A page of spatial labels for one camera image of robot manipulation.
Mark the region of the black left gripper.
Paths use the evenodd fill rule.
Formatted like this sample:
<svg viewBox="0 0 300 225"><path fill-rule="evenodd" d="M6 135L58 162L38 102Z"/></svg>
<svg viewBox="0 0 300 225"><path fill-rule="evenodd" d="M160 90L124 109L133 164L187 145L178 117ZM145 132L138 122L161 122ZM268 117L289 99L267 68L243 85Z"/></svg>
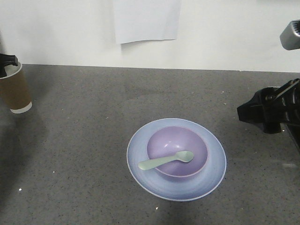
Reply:
<svg viewBox="0 0 300 225"><path fill-rule="evenodd" d="M0 76L5 77L7 73L5 67L13 65L18 66L18 58L15 55L0 54Z"/></svg>

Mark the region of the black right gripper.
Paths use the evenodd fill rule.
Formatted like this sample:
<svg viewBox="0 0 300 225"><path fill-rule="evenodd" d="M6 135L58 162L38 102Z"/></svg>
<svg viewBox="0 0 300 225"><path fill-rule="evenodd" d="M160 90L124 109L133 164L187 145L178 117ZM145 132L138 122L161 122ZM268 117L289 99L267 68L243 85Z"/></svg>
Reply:
<svg viewBox="0 0 300 225"><path fill-rule="evenodd" d="M259 127L264 133L281 132L281 124L300 125L300 80L281 87L257 91L250 101L237 108L239 120Z"/></svg>

